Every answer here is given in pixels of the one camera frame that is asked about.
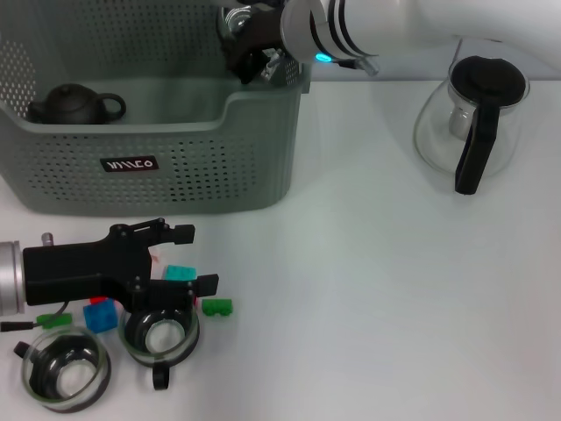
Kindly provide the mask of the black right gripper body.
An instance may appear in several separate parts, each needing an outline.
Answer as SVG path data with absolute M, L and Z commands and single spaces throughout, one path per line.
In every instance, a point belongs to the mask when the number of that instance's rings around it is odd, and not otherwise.
M 244 26 L 245 55 L 266 49 L 283 49 L 281 17 L 283 8 L 256 12 Z

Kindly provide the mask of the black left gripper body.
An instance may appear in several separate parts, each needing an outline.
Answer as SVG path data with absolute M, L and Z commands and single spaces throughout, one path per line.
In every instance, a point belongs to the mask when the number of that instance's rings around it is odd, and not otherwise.
M 31 306 L 106 296 L 146 307 L 153 226 L 113 225 L 94 242 L 23 250 L 25 300 Z

